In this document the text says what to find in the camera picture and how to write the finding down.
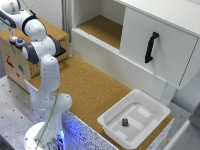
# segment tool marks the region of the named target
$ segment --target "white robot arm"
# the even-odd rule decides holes
[[[57,135],[63,130],[62,113],[72,106],[72,98],[68,94],[53,93],[60,86],[59,65],[57,59],[53,57],[60,53],[59,42],[47,35],[44,25],[37,19],[35,13],[31,11],[33,15],[30,15],[20,9],[19,0],[0,0],[0,20],[12,28],[22,30],[33,39],[33,42],[23,46],[22,53],[29,62],[40,64],[41,87],[32,95],[31,103],[35,108],[46,110],[45,125],[38,132],[35,140],[39,141],[46,129],[39,146],[48,147],[55,145],[49,143],[55,141]],[[58,100],[52,113],[56,97]]]

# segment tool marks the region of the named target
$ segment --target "small dark object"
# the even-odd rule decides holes
[[[122,126],[128,126],[128,119],[124,118],[122,119]]]

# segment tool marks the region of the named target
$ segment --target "cabinet compartment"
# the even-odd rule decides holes
[[[125,6],[113,0],[74,0],[73,28],[119,49]]]
[[[148,42],[154,40],[151,56],[145,63]],[[120,54],[146,68],[150,72],[179,86],[187,69],[198,38],[133,9],[125,13]]]

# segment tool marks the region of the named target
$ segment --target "wooden box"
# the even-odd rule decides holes
[[[52,24],[40,19],[49,35],[56,38],[61,47],[66,50],[66,52],[59,57],[58,61],[61,62],[69,57],[69,35],[64,31],[58,29]],[[14,33],[20,39],[25,40],[26,43],[32,42],[32,39],[23,34],[22,31],[15,29]],[[28,62],[22,55],[22,49],[17,48],[15,45],[9,42],[10,33],[8,29],[0,32],[0,51],[5,67],[6,74],[17,82],[21,87],[27,90],[27,86],[24,83],[24,79],[29,81],[35,76],[39,75],[40,67],[39,64],[32,64]]]

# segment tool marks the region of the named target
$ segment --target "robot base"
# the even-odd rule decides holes
[[[25,150],[49,150],[47,145],[45,146],[40,145],[40,147],[38,146],[38,148],[36,149],[38,141],[34,140],[35,136],[37,135],[37,133],[40,131],[40,129],[43,127],[44,124],[45,124],[44,122],[35,124],[26,132],[24,137]]]

